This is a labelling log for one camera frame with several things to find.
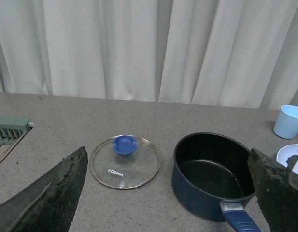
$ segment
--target blue lid knob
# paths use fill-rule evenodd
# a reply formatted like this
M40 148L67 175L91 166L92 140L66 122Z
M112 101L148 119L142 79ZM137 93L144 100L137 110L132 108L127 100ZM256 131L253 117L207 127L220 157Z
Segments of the blue lid knob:
M121 135L112 141L114 151L121 156L127 157L136 151L137 141L136 138L130 135Z

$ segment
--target light blue cup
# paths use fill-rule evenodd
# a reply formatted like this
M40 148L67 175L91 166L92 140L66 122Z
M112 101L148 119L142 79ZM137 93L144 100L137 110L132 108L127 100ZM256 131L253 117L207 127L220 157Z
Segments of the light blue cup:
M283 105L276 119L274 133L284 139L292 139L298 134L298 107Z

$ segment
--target white curtain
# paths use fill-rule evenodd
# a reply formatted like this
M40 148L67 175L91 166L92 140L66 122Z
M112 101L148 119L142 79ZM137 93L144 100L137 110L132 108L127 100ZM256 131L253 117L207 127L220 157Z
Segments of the white curtain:
M298 105L298 0L0 1L0 91Z

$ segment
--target saucepan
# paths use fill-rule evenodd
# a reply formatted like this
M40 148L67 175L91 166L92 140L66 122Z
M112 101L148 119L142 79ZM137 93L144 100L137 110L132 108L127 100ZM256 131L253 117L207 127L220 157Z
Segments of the saucepan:
M214 133L194 133L174 150L172 188L191 213L210 221L227 221L238 232L260 229L244 211L255 196L247 159L250 150Z

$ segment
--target pot handle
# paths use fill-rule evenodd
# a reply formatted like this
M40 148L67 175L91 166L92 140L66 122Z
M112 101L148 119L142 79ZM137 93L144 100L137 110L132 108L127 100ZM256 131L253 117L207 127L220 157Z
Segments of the pot handle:
M237 232L261 232L240 202L220 202L223 217Z

